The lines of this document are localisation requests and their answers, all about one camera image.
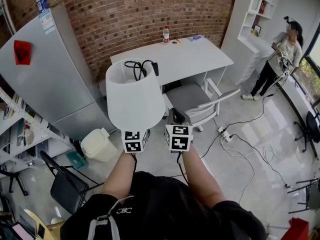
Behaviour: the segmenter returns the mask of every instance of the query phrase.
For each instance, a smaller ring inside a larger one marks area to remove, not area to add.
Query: white sneaker
[[[261,96],[260,94],[256,94],[256,95],[254,95],[254,97],[253,97],[253,100],[254,100],[255,102],[260,101],[261,99],[262,99],[262,96]]]
[[[245,93],[241,95],[241,99],[245,101],[252,101],[254,97],[251,95],[251,93]]]

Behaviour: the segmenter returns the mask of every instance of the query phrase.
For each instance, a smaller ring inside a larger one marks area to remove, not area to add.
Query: picture frame
[[[259,25],[253,25],[253,30],[257,31],[260,34],[261,27]]]

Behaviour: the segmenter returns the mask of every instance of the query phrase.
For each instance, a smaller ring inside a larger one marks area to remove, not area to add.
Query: blue container
[[[70,151],[66,153],[66,157],[76,170],[85,168],[88,165],[88,162],[85,160],[85,158],[82,157],[77,151]]]

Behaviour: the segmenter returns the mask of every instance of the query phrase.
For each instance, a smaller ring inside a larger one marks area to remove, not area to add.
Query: black pants
[[[260,90],[260,88],[264,85],[264,83],[265,85],[260,91],[260,95],[261,96],[265,95],[268,88],[277,80],[277,78],[278,76],[270,66],[269,62],[266,62],[261,71],[260,77],[256,81],[255,86],[251,91],[251,95],[255,96],[257,92]]]

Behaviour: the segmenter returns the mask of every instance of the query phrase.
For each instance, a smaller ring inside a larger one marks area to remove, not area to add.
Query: shirt logo
[[[116,211],[117,214],[130,214],[132,208],[120,208]]]

